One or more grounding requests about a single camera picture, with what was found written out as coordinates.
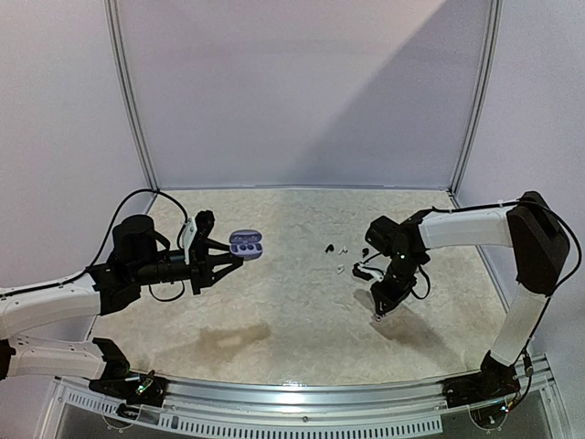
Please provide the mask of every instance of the metal frame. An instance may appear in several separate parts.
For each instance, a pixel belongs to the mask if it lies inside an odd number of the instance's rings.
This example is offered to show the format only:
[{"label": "metal frame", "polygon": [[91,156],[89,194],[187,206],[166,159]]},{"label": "metal frame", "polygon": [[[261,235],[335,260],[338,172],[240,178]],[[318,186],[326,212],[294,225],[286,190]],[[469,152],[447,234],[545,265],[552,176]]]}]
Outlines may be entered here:
[{"label": "metal frame", "polygon": [[130,124],[130,130],[132,131],[134,145],[136,146],[136,153],[138,154],[148,187],[150,189],[158,189],[153,161],[144,139],[144,131],[140,123],[136,99],[134,98],[132,82],[130,80],[130,73],[128,71],[128,64],[126,62],[120,16],[118,13],[118,2],[117,0],[104,1],[108,28],[110,29],[110,39],[112,41],[113,57],[116,64],[116,70],[118,71],[118,80],[120,81],[120,87],[122,89],[122,97],[128,115],[128,123]]},{"label": "metal frame", "polygon": [[[543,403],[547,402],[551,432],[554,437],[569,437],[562,412],[558,411],[558,391],[547,359],[536,357],[534,368],[531,392],[539,392]],[[339,387],[261,386],[171,378],[163,408],[142,407],[135,424],[214,438],[422,437],[442,431],[442,415],[468,410],[447,408],[441,395],[442,378]],[[521,375],[520,379],[526,385],[527,378]],[[120,402],[89,391],[87,381],[56,379],[39,437],[55,437],[65,404],[128,422],[115,414]]]},{"label": "metal frame", "polygon": [[477,133],[480,117],[482,115],[482,108],[484,106],[485,94],[487,92],[487,85],[489,81],[490,71],[494,61],[495,42],[497,40],[497,29],[500,23],[500,15],[502,13],[502,0],[492,0],[490,8],[490,16],[485,30],[484,49],[480,63],[480,70],[475,85],[475,97],[473,99],[472,112],[465,129],[465,137],[463,140],[463,148],[457,161],[457,165],[452,175],[449,191],[457,194],[463,182],[463,175],[465,168],[469,161],[469,156],[472,151],[473,140]]}]

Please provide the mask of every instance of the vent grille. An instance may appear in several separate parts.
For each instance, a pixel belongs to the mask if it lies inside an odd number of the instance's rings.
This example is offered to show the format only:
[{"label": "vent grille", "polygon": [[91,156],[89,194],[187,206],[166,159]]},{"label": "vent grille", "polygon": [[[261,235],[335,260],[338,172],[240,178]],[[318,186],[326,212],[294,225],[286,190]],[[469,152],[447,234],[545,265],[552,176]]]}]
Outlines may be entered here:
[{"label": "vent grille", "polygon": [[[65,402],[90,412],[102,413],[117,418],[118,402],[109,401],[107,397],[68,389]],[[407,422],[378,423],[369,427],[327,426],[311,428],[241,426],[161,413],[156,425],[141,422],[136,422],[136,424],[172,433],[210,439],[386,439],[423,437],[429,434],[442,433],[442,423],[439,415],[427,416],[423,419]]]},{"label": "vent grille", "polygon": [[81,393],[80,391],[68,390],[66,402],[81,409],[86,409],[90,412],[114,414],[116,413],[117,404],[105,401],[100,397]]},{"label": "vent grille", "polygon": [[378,424],[372,427],[279,428],[238,427],[208,423],[184,416],[161,415],[159,428],[205,438],[228,439],[385,439],[422,437],[442,433],[440,416],[411,422]]}]

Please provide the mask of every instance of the enclosure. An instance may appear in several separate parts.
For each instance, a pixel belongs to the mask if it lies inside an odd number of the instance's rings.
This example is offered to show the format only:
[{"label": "enclosure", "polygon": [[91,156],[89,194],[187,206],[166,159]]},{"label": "enclosure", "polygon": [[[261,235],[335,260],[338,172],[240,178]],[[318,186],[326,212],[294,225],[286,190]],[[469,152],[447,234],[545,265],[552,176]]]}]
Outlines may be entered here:
[{"label": "enclosure", "polygon": [[[86,380],[13,377],[0,382],[0,437],[585,437],[581,272],[528,345],[535,372],[522,404],[480,428],[470,414],[493,398],[454,407],[443,380],[478,370],[501,333],[514,252],[427,248],[414,294],[381,321],[372,282],[354,271],[377,252],[365,237],[380,216],[497,209],[529,190],[585,235],[582,7],[0,7],[3,287],[85,268],[141,187],[189,216],[213,211],[213,240],[258,230],[263,245],[201,295],[185,282],[161,303],[181,284],[144,286],[119,312],[26,332],[113,340],[133,370],[170,380],[161,408],[129,421]],[[184,220],[166,198],[139,194],[116,222],[144,213],[175,248]],[[108,239],[100,261],[111,251]],[[563,273],[577,258],[573,244]],[[384,274],[389,262],[368,267]],[[417,300],[426,275],[430,293]],[[524,393],[520,356],[516,373]]]}]

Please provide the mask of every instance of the small object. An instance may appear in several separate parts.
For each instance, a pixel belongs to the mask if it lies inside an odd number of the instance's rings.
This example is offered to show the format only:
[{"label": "small object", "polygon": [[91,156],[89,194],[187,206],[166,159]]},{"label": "small object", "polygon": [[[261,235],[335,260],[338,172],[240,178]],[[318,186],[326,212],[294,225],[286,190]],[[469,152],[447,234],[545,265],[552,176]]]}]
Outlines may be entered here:
[{"label": "small object", "polygon": [[231,254],[252,261],[262,256],[262,235],[255,230],[237,230],[229,236],[229,251]]},{"label": "small object", "polygon": [[136,389],[136,394],[138,396],[142,395],[146,391],[146,389],[148,389],[150,386],[153,385],[153,382],[154,382],[153,376],[154,376],[154,370],[151,370],[150,372],[148,372],[148,375],[146,375],[146,377],[144,378],[144,381]]}]

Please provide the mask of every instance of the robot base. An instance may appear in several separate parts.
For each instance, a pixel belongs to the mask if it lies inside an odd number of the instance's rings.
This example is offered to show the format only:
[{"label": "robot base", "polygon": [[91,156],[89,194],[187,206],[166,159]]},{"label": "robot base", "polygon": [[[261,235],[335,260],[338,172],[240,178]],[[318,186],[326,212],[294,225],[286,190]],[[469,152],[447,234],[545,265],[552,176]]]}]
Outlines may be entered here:
[{"label": "robot base", "polygon": [[481,371],[448,378],[441,383],[449,408],[503,398],[520,391],[515,367],[498,363],[490,357],[490,352],[482,362]]}]

